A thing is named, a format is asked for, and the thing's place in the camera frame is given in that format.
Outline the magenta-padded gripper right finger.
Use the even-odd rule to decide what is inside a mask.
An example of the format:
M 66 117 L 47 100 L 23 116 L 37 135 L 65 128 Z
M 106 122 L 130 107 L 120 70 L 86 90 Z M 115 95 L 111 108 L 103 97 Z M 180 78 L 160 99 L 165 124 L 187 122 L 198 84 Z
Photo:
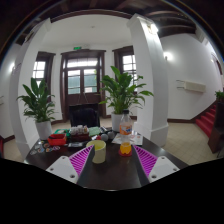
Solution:
M 179 161 L 164 149 L 152 150 L 133 146 L 140 184 L 145 186 L 180 170 Z

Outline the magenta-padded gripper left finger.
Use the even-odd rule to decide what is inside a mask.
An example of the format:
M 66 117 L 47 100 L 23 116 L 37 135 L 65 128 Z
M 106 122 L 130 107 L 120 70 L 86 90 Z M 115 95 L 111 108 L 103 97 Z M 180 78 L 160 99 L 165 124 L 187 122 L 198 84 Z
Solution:
M 47 171 L 76 184 L 93 149 L 94 146 L 90 145 L 71 156 L 61 156 L 47 168 Z

